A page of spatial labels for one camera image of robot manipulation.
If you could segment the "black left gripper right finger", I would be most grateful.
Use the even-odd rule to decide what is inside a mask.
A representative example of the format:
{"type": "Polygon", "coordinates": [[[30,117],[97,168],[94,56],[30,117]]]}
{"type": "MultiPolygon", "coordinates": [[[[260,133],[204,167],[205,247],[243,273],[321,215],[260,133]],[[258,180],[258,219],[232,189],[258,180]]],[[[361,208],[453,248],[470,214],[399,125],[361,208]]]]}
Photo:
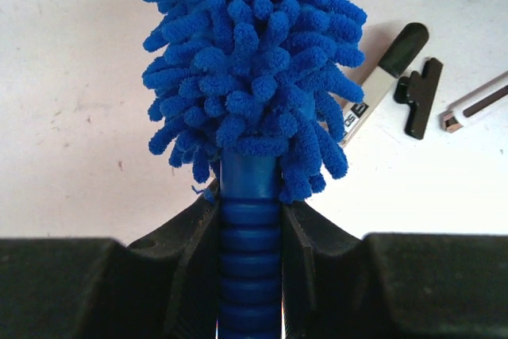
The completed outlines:
{"type": "Polygon", "coordinates": [[[504,338],[507,239],[370,233],[282,209],[289,338],[504,338]]]}

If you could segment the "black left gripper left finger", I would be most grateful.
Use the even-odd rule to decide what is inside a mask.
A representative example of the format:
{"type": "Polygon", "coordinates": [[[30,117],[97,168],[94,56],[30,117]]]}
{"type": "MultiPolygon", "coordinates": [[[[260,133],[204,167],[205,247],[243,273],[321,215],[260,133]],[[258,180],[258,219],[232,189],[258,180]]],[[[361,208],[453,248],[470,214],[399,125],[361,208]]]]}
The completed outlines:
{"type": "Polygon", "coordinates": [[[108,237],[1,241],[4,338],[214,338],[217,182],[159,228],[108,237]]]}

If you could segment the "white black utility knife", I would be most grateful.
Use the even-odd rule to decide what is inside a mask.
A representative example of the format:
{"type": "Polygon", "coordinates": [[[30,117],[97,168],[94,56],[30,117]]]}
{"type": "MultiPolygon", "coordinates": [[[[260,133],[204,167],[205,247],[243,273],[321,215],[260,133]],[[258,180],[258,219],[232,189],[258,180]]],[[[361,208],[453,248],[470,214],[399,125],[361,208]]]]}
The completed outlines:
{"type": "Polygon", "coordinates": [[[452,102],[440,115],[440,125],[445,132],[454,133],[501,112],[507,112],[507,71],[452,102]]]}

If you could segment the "black plastic clip piece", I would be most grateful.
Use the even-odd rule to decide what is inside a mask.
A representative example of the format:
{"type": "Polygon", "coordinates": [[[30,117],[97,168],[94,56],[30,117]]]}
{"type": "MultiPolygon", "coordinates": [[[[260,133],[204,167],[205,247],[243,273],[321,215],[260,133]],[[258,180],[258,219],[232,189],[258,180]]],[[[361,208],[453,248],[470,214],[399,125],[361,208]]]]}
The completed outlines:
{"type": "Polygon", "coordinates": [[[442,69],[443,63],[432,57],[421,73],[412,71],[398,80],[394,100],[410,108],[404,131],[412,138],[422,140],[425,136],[442,69]]]}

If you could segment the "blue fluffy duster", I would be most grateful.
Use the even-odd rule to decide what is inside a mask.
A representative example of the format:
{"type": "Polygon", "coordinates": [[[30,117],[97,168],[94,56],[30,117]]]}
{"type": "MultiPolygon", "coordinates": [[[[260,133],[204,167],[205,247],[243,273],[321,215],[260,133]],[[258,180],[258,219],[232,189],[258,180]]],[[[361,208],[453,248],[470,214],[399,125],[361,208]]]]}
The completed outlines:
{"type": "Polygon", "coordinates": [[[220,184],[217,334],[278,338],[282,208],[348,171],[337,101],[364,96],[342,70],[364,61],[366,13],[353,0],[144,1],[163,16],[143,43],[148,116],[163,122],[149,150],[220,184]]]}

